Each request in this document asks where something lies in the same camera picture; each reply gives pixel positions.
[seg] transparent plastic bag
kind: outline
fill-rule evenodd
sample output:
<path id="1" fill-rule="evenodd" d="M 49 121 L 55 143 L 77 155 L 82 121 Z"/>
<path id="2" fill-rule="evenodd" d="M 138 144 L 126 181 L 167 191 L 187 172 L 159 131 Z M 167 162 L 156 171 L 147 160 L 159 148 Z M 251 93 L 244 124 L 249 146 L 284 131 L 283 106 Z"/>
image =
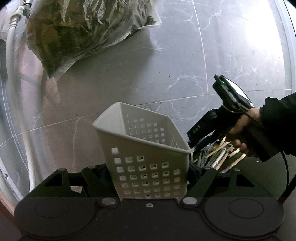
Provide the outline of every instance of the transparent plastic bag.
<path id="1" fill-rule="evenodd" d="M 163 0 L 34 1 L 27 44 L 50 78 L 142 28 L 161 24 Z"/>

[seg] hand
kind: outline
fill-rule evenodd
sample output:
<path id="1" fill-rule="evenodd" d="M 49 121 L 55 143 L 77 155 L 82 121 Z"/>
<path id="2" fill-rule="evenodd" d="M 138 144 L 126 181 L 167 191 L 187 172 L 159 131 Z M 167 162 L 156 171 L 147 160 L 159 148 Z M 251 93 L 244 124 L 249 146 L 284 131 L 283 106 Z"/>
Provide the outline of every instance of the hand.
<path id="1" fill-rule="evenodd" d="M 260 121 L 260 109 L 250 109 L 248 111 L 248 114 L 253 117 L 255 120 Z M 237 135 L 250 123 L 252 123 L 253 120 L 246 115 L 242 115 L 235 126 L 229 131 L 231 139 L 234 139 L 232 141 L 233 147 L 239 148 L 241 153 L 245 153 L 248 157 L 251 157 L 254 155 L 254 152 L 250 149 L 248 149 L 247 145 L 245 143 L 242 143 L 239 139 L 237 139 Z"/>

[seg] basket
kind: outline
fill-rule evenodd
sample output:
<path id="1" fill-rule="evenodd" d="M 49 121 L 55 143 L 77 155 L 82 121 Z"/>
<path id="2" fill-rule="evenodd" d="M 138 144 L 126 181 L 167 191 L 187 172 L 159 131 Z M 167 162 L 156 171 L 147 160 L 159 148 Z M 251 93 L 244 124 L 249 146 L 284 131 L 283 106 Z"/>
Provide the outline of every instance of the basket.
<path id="1" fill-rule="evenodd" d="M 170 117 L 117 102 L 93 126 L 121 200 L 185 196 L 191 150 Z"/>

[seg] hose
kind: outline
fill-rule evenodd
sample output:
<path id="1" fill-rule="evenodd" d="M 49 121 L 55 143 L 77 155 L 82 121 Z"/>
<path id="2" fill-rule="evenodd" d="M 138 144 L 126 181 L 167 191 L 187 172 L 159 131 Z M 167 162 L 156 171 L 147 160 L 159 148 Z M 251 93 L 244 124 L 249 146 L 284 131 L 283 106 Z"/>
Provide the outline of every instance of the hose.
<path id="1" fill-rule="evenodd" d="M 13 100 L 13 105 L 15 107 L 16 118 L 18 124 L 20 126 L 22 138 L 24 141 L 27 162 L 28 162 L 28 170 L 29 170 L 29 182 L 30 182 L 30 191 L 35 188 L 35 173 L 34 173 L 34 165 L 33 165 L 33 158 L 32 158 L 32 148 L 30 144 L 30 139 L 28 135 L 28 131 L 25 124 L 24 113 L 22 111 L 22 104 L 20 97 L 17 92 L 17 79 L 15 76 L 14 70 L 14 60 L 13 60 L 13 43 L 14 43 L 14 35 L 17 22 L 20 18 L 14 17 L 12 19 L 12 23 L 10 29 L 7 34 L 7 41 L 6 41 L 6 67 L 7 67 L 7 76 L 8 76 L 8 87 L 10 89 L 10 93 Z"/>

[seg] screen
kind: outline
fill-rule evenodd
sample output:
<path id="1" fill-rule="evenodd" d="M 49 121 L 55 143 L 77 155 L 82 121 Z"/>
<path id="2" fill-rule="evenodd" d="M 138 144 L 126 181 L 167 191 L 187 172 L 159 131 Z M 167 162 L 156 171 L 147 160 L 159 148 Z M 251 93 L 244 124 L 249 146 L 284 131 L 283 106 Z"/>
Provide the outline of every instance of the screen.
<path id="1" fill-rule="evenodd" d="M 250 100 L 246 94 L 242 91 L 242 89 L 235 83 L 233 83 L 232 81 L 230 81 L 229 79 L 227 79 L 228 83 L 232 86 L 232 88 L 242 97 L 246 98 L 247 100 Z"/>

